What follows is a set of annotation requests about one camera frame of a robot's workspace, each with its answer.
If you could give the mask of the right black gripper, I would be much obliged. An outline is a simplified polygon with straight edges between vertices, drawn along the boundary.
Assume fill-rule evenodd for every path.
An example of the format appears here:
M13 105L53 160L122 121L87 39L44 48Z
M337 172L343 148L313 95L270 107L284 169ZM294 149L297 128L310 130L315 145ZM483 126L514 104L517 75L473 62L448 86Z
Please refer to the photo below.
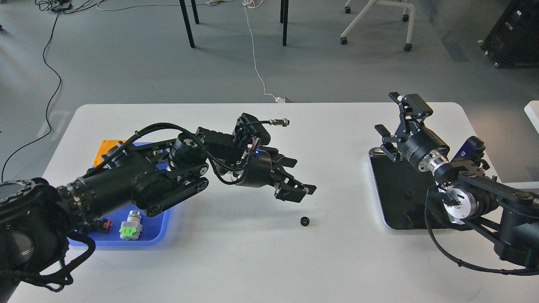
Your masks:
M434 173L448 163L450 148L437 134L425 125L433 109L418 94L400 95L390 92L389 98L399 107L399 127L393 136L382 124L375 125L382 137L381 150L393 162L403 159L419 171Z

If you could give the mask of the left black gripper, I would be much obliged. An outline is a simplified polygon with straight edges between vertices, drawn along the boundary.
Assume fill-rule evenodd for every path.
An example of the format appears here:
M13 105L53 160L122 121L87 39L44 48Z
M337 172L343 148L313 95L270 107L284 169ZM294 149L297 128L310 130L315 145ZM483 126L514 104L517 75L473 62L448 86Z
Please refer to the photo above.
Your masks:
M237 186L275 188L275 198L300 203L307 194L314 194L316 185L292 180L283 167L295 167L297 159L285 157L277 148L260 147L249 153L247 166L237 176Z

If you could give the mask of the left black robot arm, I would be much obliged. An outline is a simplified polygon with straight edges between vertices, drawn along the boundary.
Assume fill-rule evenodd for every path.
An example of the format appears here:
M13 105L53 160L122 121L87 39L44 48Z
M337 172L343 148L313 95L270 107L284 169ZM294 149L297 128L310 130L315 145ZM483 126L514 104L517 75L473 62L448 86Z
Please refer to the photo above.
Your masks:
M209 169L223 184L272 186L281 201L298 203L314 194L315 185L286 171L297 160L269 146L265 125L286 127L289 120L243 113L231 134L154 123L112 146L98 165L65 186L40 177L2 182L1 301L21 282L62 291L96 250L84 230L128 203L155 217L206 190Z

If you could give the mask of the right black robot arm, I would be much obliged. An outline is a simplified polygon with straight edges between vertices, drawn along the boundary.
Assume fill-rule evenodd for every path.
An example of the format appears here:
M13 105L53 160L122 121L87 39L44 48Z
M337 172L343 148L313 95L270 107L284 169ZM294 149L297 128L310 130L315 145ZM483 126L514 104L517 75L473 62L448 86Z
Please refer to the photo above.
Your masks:
M382 124L379 147L369 150L382 217L393 230L427 230L441 253L460 267L514 276L538 274L538 194L489 177L485 145L470 136L448 159L450 147L425 126L433 109L418 95L390 92L399 107L394 133ZM500 260L520 266L497 270L448 253L433 229L474 230L493 243Z

